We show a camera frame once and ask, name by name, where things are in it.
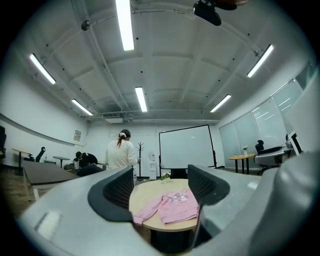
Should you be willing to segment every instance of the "small round table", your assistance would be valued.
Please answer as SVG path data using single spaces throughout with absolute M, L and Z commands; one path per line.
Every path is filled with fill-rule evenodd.
M 179 192 L 183 189 L 190 189 L 187 179 L 170 179 L 169 181 L 154 180 L 137 185 L 134 187 L 129 199 L 129 211 L 132 213 L 132 215 L 134 215 L 156 197 L 168 192 Z M 155 248 L 160 251 L 163 250 L 164 247 L 160 245 L 163 244 L 164 241 L 167 243 L 167 240 L 169 240 L 169 248 L 171 247 L 171 250 L 177 250 L 176 252 L 170 253 L 180 253 L 189 247 L 191 230 L 196 228 L 197 221 L 198 218 L 193 218 L 178 223 L 164 224 L 159 218 L 158 212 L 156 212 L 150 219 L 143 222 L 143 226 L 150 229 L 150 243 Z M 183 246 L 183 250 L 181 250 L 181 247 L 175 244 L 174 241 L 176 237 L 172 236 L 174 232 L 181 232 L 177 233 L 177 235 L 180 237 L 183 236 L 183 245 L 180 245 Z
M 254 158 L 256 154 L 248 154 L 248 156 L 244 155 L 235 155 L 229 157 L 229 160 L 235 160 L 235 172 L 238 173 L 238 160 L 241 160 L 242 164 L 242 174 L 245 174 L 245 162 L 244 159 L 246 159 L 246 174 L 249 174 L 249 158 Z
M 53 156 L 53 158 L 60 160 L 60 166 L 61 166 L 61 168 L 62 168 L 62 161 L 63 161 L 63 160 L 70 160 L 69 158 L 65 158 L 65 157 L 61 157 L 61 156 Z

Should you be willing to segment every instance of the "white ceiling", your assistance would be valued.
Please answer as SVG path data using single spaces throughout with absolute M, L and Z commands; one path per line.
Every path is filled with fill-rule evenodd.
M 115 0 L 54 1 L 30 20 L 18 49 L 32 75 L 37 70 L 28 54 L 41 59 L 57 83 L 50 86 L 41 74 L 37 79 L 70 108 L 75 98 L 95 114 L 216 121 L 272 76 L 283 54 L 290 54 L 280 49 L 290 43 L 290 32 L 284 30 L 286 18 L 264 0 L 234 11 L 217 9 L 220 27 L 192 16 L 195 2 L 131 0 L 135 49 L 124 51 Z M 84 20 L 92 23 L 87 31 L 81 30 Z M 261 54 L 269 44 L 275 53 L 248 78 L 257 61 L 254 51 Z M 146 93 L 147 113 L 140 112 L 137 86 Z M 209 113 L 226 94 L 231 100 Z

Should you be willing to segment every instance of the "whiteboard frame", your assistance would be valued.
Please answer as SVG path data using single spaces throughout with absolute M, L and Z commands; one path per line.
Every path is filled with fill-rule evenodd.
M 160 134 L 171 133 L 171 132 L 176 132 L 176 131 L 181 131 L 181 130 L 187 130 L 187 129 L 193 129 L 193 128 L 198 128 L 198 127 L 204 127 L 204 126 L 207 126 L 207 127 L 208 127 L 208 130 L 209 130 L 211 147 L 212 147 L 212 154 L 213 154 L 213 163 L 214 163 L 213 166 L 207 166 L 207 167 L 217 168 L 216 152 L 215 152 L 215 150 L 214 150 L 214 144 L 213 144 L 213 142 L 212 142 L 210 127 L 209 127 L 208 124 L 204 124 L 204 125 L 199 125 L 199 126 L 194 126 L 194 127 L 189 127 L 189 128 L 183 128 L 183 129 L 176 129 L 176 130 L 169 130 L 169 131 L 159 132 L 159 174 L 160 174 L 160 177 L 161 177 L 161 169 L 162 169 L 162 170 L 177 169 L 177 168 L 161 168 L 161 142 L 160 142 Z

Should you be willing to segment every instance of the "woman's hair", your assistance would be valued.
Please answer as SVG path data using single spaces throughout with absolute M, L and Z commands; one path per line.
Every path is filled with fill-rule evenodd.
M 125 139 L 129 139 L 131 138 L 131 133 L 129 130 L 127 129 L 123 129 L 120 133 L 119 133 L 119 138 L 118 138 L 118 143 L 117 146 L 120 148 L 121 146 L 121 141 L 125 140 Z

